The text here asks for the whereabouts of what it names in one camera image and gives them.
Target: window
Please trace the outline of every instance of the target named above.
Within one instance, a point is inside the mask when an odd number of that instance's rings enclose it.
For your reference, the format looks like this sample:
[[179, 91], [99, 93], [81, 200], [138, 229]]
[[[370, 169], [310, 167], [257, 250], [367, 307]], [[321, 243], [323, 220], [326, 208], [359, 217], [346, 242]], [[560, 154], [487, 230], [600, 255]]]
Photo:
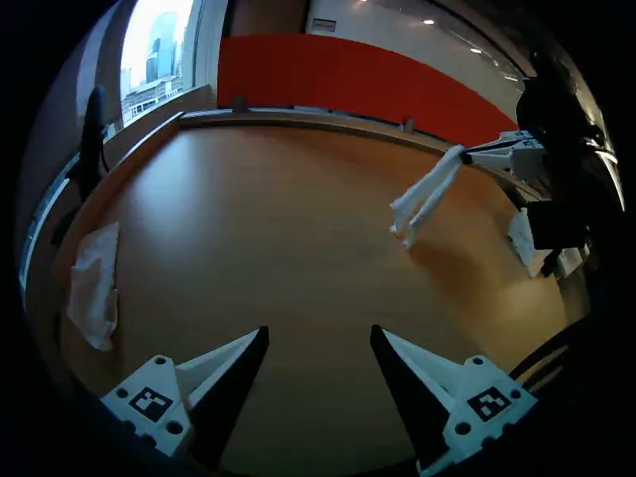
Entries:
[[193, 0], [139, 0], [124, 39], [123, 125], [191, 87], [183, 85], [184, 33]]

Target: white wall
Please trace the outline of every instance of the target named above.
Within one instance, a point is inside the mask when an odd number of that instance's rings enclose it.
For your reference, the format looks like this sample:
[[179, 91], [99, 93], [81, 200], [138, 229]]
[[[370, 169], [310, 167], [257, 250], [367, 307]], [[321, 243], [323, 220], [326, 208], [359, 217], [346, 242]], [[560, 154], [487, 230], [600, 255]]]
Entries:
[[[386, 8], [374, 0], [313, 0], [307, 33], [360, 41], [413, 58], [460, 81], [516, 121], [515, 108], [523, 88], [521, 76], [517, 83], [505, 79], [504, 75], [510, 76], [513, 71], [510, 65], [505, 65], [506, 70], [495, 66], [494, 61], [504, 66], [501, 55], [489, 51], [485, 41], [458, 32], [456, 19], [426, 2], [421, 2], [421, 11], [413, 11], [417, 4], [408, 3], [409, 12], [402, 13], [399, 7]], [[335, 32], [312, 31], [313, 18], [336, 21]], [[435, 25], [422, 23], [428, 18]], [[472, 52], [471, 43], [462, 38], [473, 40], [473, 44], [479, 42], [475, 46], [484, 53]]]

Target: building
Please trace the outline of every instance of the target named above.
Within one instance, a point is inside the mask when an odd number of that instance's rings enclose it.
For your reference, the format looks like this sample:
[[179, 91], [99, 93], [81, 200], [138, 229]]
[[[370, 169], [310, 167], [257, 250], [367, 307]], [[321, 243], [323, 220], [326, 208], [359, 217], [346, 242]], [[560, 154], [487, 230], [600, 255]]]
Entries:
[[179, 76], [166, 76], [133, 88], [122, 101], [124, 124], [181, 91], [183, 84]]
[[119, 98], [123, 100], [130, 93], [130, 68], [119, 72]]
[[174, 73], [174, 30], [176, 12], [166, 12], [155, 18], [150, 27], [145, 81], [150, 84]]
[[159, 79], [159, 68], [157, 64], [157, 54], [152, 53], [145, 61], [145, 81], [151, 83]]

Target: white cloth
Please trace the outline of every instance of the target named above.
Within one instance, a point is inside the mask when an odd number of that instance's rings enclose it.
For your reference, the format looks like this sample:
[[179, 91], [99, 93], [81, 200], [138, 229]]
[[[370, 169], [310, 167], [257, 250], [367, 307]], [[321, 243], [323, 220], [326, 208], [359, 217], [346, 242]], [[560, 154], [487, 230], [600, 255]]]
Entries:
[[461, 153], [466, 148], [455, 145], [435, 164], [432, 171], [412, 185], [402, 197], [392, 204], [394, 224], [390, 230], [395, 235], [404, 235], [404, 246], [413, 245], [417, 232], [431, 217], [444, 194], [455, 180], [462, 165]]
[[111, 334], [117, 326], [117, 290], [114, 267], [119, 223], [112, 223], [82, 239], [71, 268], [68, 317], [91, 346], [112, 349]]

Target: city skyscraper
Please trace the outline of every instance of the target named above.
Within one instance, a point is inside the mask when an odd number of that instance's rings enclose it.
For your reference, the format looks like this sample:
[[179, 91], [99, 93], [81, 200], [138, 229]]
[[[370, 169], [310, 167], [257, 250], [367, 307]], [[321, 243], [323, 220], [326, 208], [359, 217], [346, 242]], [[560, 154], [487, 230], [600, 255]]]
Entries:
[[174, 72], [174, 29], [176, 12], [165, 12], [155, 18], [150, 27], [148, 59], [145, 62], [147, 83], [170, 76]]
[[119, 96], [124, 99], [130, 93], [130, 68], [124, 68], [119, 73]]

